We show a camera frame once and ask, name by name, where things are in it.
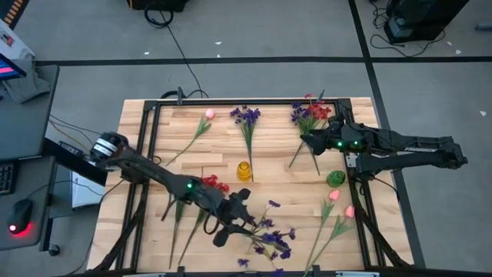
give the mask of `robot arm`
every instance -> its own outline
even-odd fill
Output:
[[[419,165],[458,169],[468,163],[452,137],[400,135],[391,130],[346,122],[343,115],[329,118],[328,123],[326,129],[311,130],[310,135],[302,135],[301,138],[312,147],[315,155],[320,155],[325,149],[358,154],[357,170],[361,174],[376,175],[381,170]],[[398,152],[408,153],[389,156]]]
[[[138,184],[154,179],[177,200],[188,205],[194,203],[209,215],[215,216],[218,223],[224,226],[215,235],[214,244],[217,247],[222,247],[232,233],[252,235],[244,228],[246,223],[256,225],[254,217],[249,215],[246,206],[242,204],[250,195],[247,189],[242,189],[239,193],[233,192],[229,199],[225,199],[221,191],[206,186],[199,178],[173,174],[137,154],[128,146],[128,140],[123,135],[114,132],[102,134],[91,149],[91,158],[101,169],[118,166],[121,177],[129,182]],[[244,224],[233,224],[235,219],[242,219]]]

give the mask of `pink tulip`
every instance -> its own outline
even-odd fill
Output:
[[[339,196],[340,196],[340,191],[338,189],[335,189],[333,192],[330,192],[330,194],[328,195],[328,198],[331,201],[337,201]]]
[[[352,219],[355,215],[355,208],[352,206],[352,205],[349,205],[346,209],[345,209],[345,215],[349,218],[349,219]]]
[[[213,119],[214,116],[215,116],[215,111],[213,109],[208,109],[207,112],[205,113],[205,116],[208,118],[208,119]]]

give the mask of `computer mouse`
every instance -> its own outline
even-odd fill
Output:
[[[17,201],[12,207],[10,216],[8,217],[8,230],[12,234],[18,234],[24,231],[29,224],[32,213],[32,201],[22,199]]]

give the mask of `wooden table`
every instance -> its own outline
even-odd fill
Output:
[[[370,98],[352,98],[351,102],[356,122],[377,127]],[[137,143],[143,104],[144,100],[127,100],[121,114],[118,133],[127,136],[132,147]],[[236,176],[236,168],[239,162],[248,160],[248,154],[241,131],[229,116],[229,112],[235,107],[237,106],[165,106],[160,113],[155,154],[162,158],[164,161],[162,166],[164,166],[190,142],[206,109],[213,108],[216,116],[210,130],[167,169],[173,173],[200,176],[203,168],[204,176],[216,174],[220,182],[230,185],[232,192],[241,188],[250,189],[248,210],[257,217],[261,216],[268,207],[269,199],[281,203],[282,206],[279,209],[271,209],[268,216],[274,220],[275,228],[280,230],[296,228],[297,238],[289,242],[293,249],[292,257],[287,260],[276,260],[275,265],[286,271],[301,271],[305,267],[320,224],[323,199],[327,199],[328,193],[332,190],[325,182],[326,176],[333,170],[345,171],[344,156],[338,151],[326,151],[318,156],[317,163],[321,170],[321,175],[318,175],[309,151],[304,148],[289,168],[288,165],[301,142],[298,130],[290,120],[291,107],[252,105],[251,108],[259,108],[262,112],[253,138],[255,182],[241,182]],[[144,154],[148,151],[152,118],[150,114],[142,152]],[[383,172],[377,177],[392,184],[389,172]],[[119,181],[119,173],[111,173],[108,176],[106,190],[111,189]],[[394,191],[378,181],[370,182],[370,186],[381,233],[402,259],[412,263],[407,234]],[[351,204],[348,185],[343,184],[339,189],[341,197],[335,202],[336,205],[324,226],[318,245],[322,245],[328,239],[336,215],[343,216],[344,209]],[[88,269],[101,262],[119,237],[127,194],[128,183],[124,183],[107,195],[101,204]],[[171,209],[166,220],[161,222],[167,202],[168,193],[165,187],[152,181],[145,213],[138,272],[176,272],[177,270],[179,257],[194,226],[198,208],[185,207],[184,218],[179,226],[173,266],[169,269],[175,210]],[[209,222],[209,228],[213,226],[212,223],[214,220]],[[355,225],[355,222],[352,219],[348,224]],[[366,236],[371,263],[376,265],[374,244],[368,230]],[[252,249],[247,252],[251,241],[245,237],[232,235],[222,248],[214,247],[212,239],[213,235],[206,235],[201,229],[194,235],[181,264],[185,266],[186,272],[244,271],[238,266],[238,259],[249,259],[250,270],[272,270],[271,263],[264,256],[255,254]],[[132,246],[131,237],[127,244],[124,267],[130,265],[129,253]],[[356,228],[331,242],[317,263],[321,270],[363,269]]]

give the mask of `desk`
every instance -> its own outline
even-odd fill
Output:
[[[100,184],[104,184],[106,180],[105,172],[45,138],[59,67],[54,65],[37,67],[36,72],[40,78],[50,82],[49,92],[38,95],[24,104],[14,102],[9,95],[4,95],[4,98],[0,100],[0,125],[2,126],[0,161],[37,157],[16,162],[18,174],[15,179],[15,192],[0,198],[0,209],[2,210],[0,250],[35,245],[40,239],[42,240],[40,250],[48,250],[54,218],[53,215],[50,216],[49,206],[52,203],[48,196],[54,191],[56,164],[64,165]],[[48,186],[31,197],[34,205],[31,217],[32,228],[25,236],[13,236],[8,232],[6,226],[12,206],[43,185]],[[60,185],[69,187],[68,183]]]
[[[321,220],[323,199],[327,199],[330,187],[325,178],[333,170],[345,170],[344,156],[337,151],[326,151],[317,157],[321,175],[317,175],[313,161],[307,149],[301,150],[291,168],[288,164],[299,144],[299,134],[290,121],[289,105],[250,105],[262,112],[254,130],[253,166],[254,180],[240,182],[236,177],[239,162],[248,160],[244,139],[229,112],[238,105],[195,105],[162,107],[159,115],[159,126],[155,142],[155,155],[169,161],[175,153],[182,150],[191,140],[197,128],[199,118],[207,108],[216,111],[216,117],[210,130],[201,136],[189,150],[181,155],[167,169],[173,173],[201,175],[216,174],[220,182],[228,183],[231,191],[241,188],[251,190],[247,200],[248,210],[259,217],[268,206],[268,199],[282,204],[279,209],[271,209],[268,214],[281,230],[295,227],[297,238],[290,242],[293,255],[288,260],[276,261],[278,268],[286,271],[301,271],[305,267],[311,246]],[[136,147],[144,100],[127,100],[121,114],[118,133],[127,136],[130,145]],[[356,122],[369,126],[377,126],[374,108],[370,98],[351,98]],[[148,116],[145,131],[145,143],[142,153],[148,153],[153,112]],[[392,183],[389,172],[378,175],[388,183]],[[119,182],[119,173],[108,175],[106,190]],[[394,191],[376,181],[370,182],[374,210],[381,233],[398,252],[400,257],[412,263],[410,246],[407,240],[400,207]],[[331,217],[328,219],[319,245],[329,237],[334,226],[336,215],[344,213],[345,207],[351,204],[351,194],[347,184],[340,187],[341,197],[337,200]],[[117,187],[107,195],[101,204],[95,236],[88,260],[88,269],[94,268],[114,245],[121,232],[122,221],[127,201],[128,183]],[[194,226],[198,208],[187,206],[178,232],[173,266],[168,269],[172,230],[174,228],[174,208],[164,222],[161,216],[167,206],[168,193],[165,187],[151,181],[145,224],[141,237],[141,251],[138,257],[137,272],[176,272],[177,261],[185,242]],[[371,264],[376,265],[376,255],[371,235],[366,230]],[[222,248],[212,245],[213,235],[205,235],[201,229],[194,235],[187,254],[181,265],[186,272],[241,272],[237,260],[250,259],[250,270],[271,271],[270,262],[251,249],[248,253],[249,241],[239,235],[233,235]],[[123,268],[130,265],[130,254],[133,247],[129,239]],[[361,250],[356,229],[336,238],[318,260],[321,270],[363,269]]]

